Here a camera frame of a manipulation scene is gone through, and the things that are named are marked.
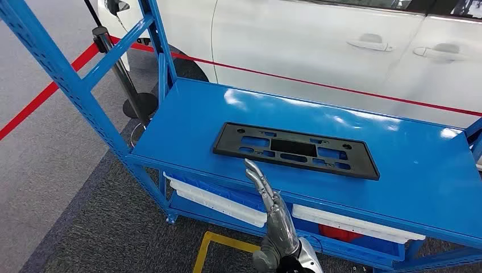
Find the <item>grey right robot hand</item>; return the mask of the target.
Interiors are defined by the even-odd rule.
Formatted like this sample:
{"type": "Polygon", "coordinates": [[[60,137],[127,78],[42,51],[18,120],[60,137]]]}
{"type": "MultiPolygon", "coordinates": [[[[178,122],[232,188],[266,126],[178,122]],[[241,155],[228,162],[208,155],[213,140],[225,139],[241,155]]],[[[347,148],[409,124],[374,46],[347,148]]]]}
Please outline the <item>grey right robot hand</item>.
{"type": "Polygon", "coordinates": [[[254,183],[267,214],[267,234],[262,240],[260,250],[252,254],[254,267],[258,272],[290,271],[297,262],[300,240],[288,208],[255,162],[245,159],[244,165],[245,174],[254,183]]]}

